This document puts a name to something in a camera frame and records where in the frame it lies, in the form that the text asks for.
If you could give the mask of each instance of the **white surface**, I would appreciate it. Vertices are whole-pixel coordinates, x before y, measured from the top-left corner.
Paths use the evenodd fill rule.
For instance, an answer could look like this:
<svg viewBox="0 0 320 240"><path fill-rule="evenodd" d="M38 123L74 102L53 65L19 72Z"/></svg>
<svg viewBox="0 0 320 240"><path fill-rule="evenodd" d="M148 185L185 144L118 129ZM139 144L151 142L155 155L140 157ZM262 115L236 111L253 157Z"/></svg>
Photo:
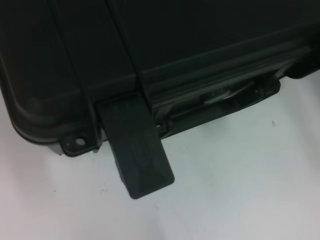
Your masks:
<svg viewBox="0 0 320 240"><path fill-rule="evenodd" d="M59 156L0 113L1 240L320 239L319 73L165 139L175 183L139 200L107 142Z"/></svg>

